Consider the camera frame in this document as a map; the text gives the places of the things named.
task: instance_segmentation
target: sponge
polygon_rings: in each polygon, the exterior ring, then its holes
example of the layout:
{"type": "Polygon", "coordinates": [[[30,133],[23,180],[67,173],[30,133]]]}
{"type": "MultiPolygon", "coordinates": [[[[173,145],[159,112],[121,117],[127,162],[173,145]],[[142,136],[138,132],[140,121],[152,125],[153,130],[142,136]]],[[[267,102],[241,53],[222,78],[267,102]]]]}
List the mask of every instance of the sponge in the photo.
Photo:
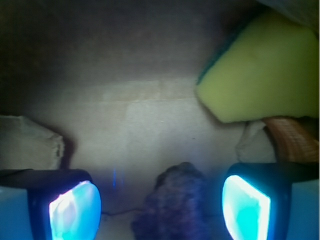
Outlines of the sponge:
{"type": "Polygon", "coordinates": [[[319,117],[319,41],[273,10],[254,18],[200,76],[200,101],[224,123],[319,117]]]}

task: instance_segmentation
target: crumpled paper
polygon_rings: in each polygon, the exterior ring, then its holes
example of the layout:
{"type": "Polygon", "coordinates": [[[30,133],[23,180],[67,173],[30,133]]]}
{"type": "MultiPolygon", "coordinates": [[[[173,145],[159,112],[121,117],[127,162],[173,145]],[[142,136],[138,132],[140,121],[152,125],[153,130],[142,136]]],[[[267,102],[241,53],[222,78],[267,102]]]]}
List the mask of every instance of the crumpled paper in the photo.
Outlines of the crumpled paper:
{"type": "Polygon", "coordinates": [[[235,146],[237,159],[242,163],[275,163],[276,154],[272,142],[264,131],[261,120],[247,122],[239,143],[235,146]]]}
{"type": "Polygon", "coordinates": [[[63,137],[24,116],[0,116],[0,169],[58,169],[63,137]]]}

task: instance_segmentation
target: rock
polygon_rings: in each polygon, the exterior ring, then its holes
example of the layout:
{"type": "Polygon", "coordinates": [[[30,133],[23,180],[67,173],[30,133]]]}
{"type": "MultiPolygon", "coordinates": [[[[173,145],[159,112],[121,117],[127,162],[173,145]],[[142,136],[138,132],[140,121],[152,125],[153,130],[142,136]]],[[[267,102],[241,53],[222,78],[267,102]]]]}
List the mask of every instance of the rock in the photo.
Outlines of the rock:
{"type": "Polygon", "coordinates": [[[206,179],[191,163],[168,168],[156,179],[131,223],[136,240],[209,240],[204,218],[206,179]]]}

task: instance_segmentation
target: led light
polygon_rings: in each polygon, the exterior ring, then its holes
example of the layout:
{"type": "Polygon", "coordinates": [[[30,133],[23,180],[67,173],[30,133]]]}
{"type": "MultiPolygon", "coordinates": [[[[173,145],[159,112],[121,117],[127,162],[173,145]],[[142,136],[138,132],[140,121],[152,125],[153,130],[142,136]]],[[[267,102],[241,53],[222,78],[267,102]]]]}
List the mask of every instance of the led light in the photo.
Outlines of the led light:
{"type": "Polygon", "coordinates": [[[52,240],[93,240],[101,218],[99,190],[82,181],[49,204],[52,240]]]}
{"type": "Polygon", "coordinates": [[[223,185],[222,210],[226,227],[235,240],[266,240],[270,198],[238,175],[223,185]]]}

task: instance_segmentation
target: green sponge edge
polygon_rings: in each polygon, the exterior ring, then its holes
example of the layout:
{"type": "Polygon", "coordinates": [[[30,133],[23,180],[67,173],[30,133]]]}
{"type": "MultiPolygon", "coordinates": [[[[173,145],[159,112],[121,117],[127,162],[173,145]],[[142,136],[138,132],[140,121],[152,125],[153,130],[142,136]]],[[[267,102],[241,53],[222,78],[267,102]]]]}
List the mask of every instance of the green sponge edge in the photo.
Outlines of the green sponge edge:
{"type": "Polygon", "coordinates": [[[262,13],[264,13],[266,10],[270,9],[267,6],[264,5],[260,5],[258,6],[253,12],[251,12],[251,14],[246,17],[240,24],[239,26],[230,34],[230,36],[228,37],[228,39],[225,41],[225,43],[223,44],[223,46],[213,55],[213,57],[208,61],[206,67],[204,68],[204,70],[202,71],[202,73],[200,74],[196,85],[199,85],[202,80],[204,79],[204,76],[207,74],[207,72],[209,71],[209,69],[211,69],[211,67],[213,65],[215,65],[215,63],[221,58],[221,56],[229,50],[229,48],[231,47],[231,45],[234,43],[234,41],[237,40],[239,34],[241,34],[241,32],[243,31],[243,29],[245,29],[247,27],[248,24],[251,23],[252,20],[254,20],[255,18],[257,18],[259,15],[261,15],[262,13]]]}

